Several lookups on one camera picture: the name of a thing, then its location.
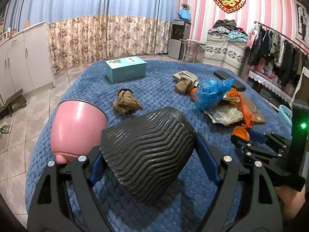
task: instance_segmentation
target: blue basket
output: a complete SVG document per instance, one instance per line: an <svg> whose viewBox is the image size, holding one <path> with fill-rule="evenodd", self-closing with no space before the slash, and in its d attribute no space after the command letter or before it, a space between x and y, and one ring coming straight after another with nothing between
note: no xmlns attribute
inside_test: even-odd
<svg viewBox="0 0 309 232"><path fill-rule="evenodd" d="M292 111L281 104L279 106L279 113L286 120L286 122L288 122L288 124L292 127Z"/></svg>

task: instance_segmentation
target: silver screw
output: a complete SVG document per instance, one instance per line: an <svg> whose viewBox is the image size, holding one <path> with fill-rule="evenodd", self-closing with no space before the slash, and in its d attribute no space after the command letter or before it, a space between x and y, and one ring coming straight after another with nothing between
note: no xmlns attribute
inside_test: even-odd
<svg viewBox="0 0 309 232"><path fill-rule="evenodd" d="M53 165L55 165L55 161L54 161L54 160L50 160L50 161L47 163L47 165L48 165L49 167L52 167Z"/></svg>
<svg viewBox="0 0 309 232"><path fill-rule="evenodd" d="M85 155L81 155L78 157L78 161L83 162L87 159L87 157Z"/></svg>
<svg viewBox="0 0 309 232"><path fill-rule="evenodd" d="M226 161L226 162L231 162L231 161L232 161L232 157L231 157L231 156L228 156L228 155L224 156L223 159L224 159L224 161Z"/></svg>
<svg viewBox="0 0 309 232"><path fill-rule="evenodd" d="M262 162L260 162L260 161L256 161L255 163L254 163L257 167L261 167L262 166Z"/></svg>

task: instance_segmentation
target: pink pot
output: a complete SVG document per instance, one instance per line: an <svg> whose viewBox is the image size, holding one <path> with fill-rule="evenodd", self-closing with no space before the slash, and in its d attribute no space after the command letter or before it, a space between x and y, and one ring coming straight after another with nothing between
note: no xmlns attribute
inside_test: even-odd
<svg viewBox="0 0 309 232"><path fill-rule="evenodd" d="M83 100L67 100L58 106L52 124L50 146L58 164L87 155L100 145L101 130L107 127L105 113Z"/></svg>

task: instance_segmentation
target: orange plastic bag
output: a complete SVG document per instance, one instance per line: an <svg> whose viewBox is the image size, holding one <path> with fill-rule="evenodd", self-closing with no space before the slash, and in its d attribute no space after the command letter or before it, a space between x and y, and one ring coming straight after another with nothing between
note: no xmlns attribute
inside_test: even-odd
<svg viewBox="0 0 309 232"><path fill-rule="evenodd" d="M243 102L239 92L236 89L231 88L231 90L227 92L227 97L228 98L240 98L239 102L230 102L230 103L236 106L237 109L243 113L244 121L245 121L245 124L243 124L243 126L245 128L252 128L255 122L254 115L250 111L250 109L247 107L247 105Z"/></svg>

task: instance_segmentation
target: striped wallpaper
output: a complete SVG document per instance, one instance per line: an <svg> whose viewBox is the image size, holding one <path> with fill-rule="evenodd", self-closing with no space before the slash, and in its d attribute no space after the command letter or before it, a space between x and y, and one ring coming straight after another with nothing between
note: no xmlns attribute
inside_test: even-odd
<svg viewBox="0 0 309 232"><path fill-rule="evenodd" d="M259 21L309 50L295 39L297 24L295 0L247 0L241 9L230 14L220 9L214 0L178 0L179 9L182 3L189 3L191 7L191 39L206 41L208 29L212 28L217 20L234 19L237 26L248 34L253 22Z"/></svg>

